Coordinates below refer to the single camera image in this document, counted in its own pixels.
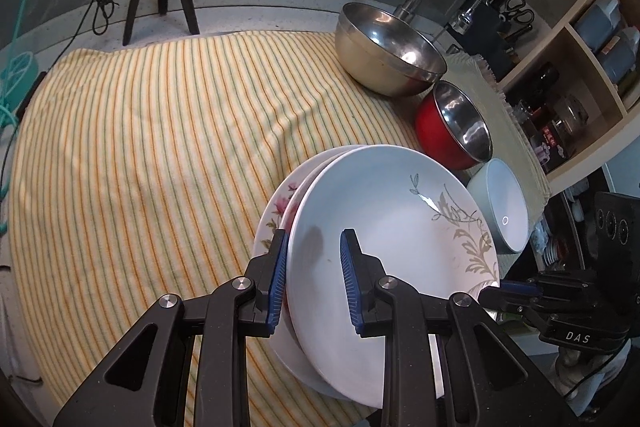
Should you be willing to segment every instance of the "plate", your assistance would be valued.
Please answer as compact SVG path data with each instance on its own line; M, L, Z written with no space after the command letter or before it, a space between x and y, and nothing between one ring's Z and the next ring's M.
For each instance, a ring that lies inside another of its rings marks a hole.
M359 147L362 146L346 145L323 151L299 165L285 178L274 192L262 214L262 219L255 234L252 257L263 255L269 251L273 231L284 223L284 216L290 200L295 197L297 190L310 174L317 176L320 173L317 169L324 168L337 156ZM268 338L267 344L274 351L280 362L302 383L318 391L318 393L333 398L347 399L328 385L309 362L296 338L287 305L282 307L278 327L273 335Z
M344 154L315 179L289 237L287 295L305 354L338 393L382 407L385 341L361 339L351 324L340 265L340 233L355 229L365 253L388 274L441 298L474 297L498 285L491 235L466 188L411 149L368 146ZM442 375L430 337L436 393Z

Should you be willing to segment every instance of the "striped tablecloth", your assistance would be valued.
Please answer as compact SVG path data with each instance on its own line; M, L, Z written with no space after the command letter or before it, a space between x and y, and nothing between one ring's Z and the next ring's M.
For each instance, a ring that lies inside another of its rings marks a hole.
M21 126L9 203L24 321L58 402L158 296L204 295L242 273L270 196L304 160L351 143L417 148L415 103L354 83L332 34L245 32L61 60ZM369 413L300 384L257 339L247 366L255 426L348 426Z

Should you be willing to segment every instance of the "wooden shelf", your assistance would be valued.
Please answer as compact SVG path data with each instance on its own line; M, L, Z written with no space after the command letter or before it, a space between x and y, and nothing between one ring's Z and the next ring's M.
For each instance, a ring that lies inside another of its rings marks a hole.
M547 175L552 194L588 176L640 136L640 103L625 109L618 90L572 27L593 1L577 0L549 35L498 83L501 90L511 90L526 82L542 64L551 62L560 76L550 97L571 93L589 114L574 155ZM620 0L620 13L627 25L640 27L640 0Z

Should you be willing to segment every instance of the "teal cord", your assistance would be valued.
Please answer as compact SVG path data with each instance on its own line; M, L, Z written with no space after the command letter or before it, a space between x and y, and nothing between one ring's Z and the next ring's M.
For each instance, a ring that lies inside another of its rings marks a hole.
M7 80L9 79L9 66L11 65L11 61L14 58L14 46L15 46L15 41L18 38L18 33L20 32L20 26L22 25L22 17L24 16L24 8L27 5L27 0L20 0L20 7L18 8L18 16L16 17L15 20L15 26L14 26L14 36L11 39L11 44L9 45L9 54L7 57L7 61L6 61L6 68L5 71L7 73ZM6 96L6 82L2 83L2 93L0 96L0 103L2 105L4 105L4 98ZM4 126L4 118L2 118L0 120L0 128L2 128Z

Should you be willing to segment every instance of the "stack of plates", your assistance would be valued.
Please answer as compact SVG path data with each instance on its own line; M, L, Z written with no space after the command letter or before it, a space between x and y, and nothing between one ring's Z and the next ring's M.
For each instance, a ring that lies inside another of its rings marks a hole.
M296 378L329 396L381 408L385 341L351 324L340 265L340 233L355 229L363 252L420 293L477 297L498 284L492 237L475 201L447 169L411 149L348 146L293 171L265 210L254 255L273 230L289 231L286 305L269 344ZM438 350L436 393L444 393Z

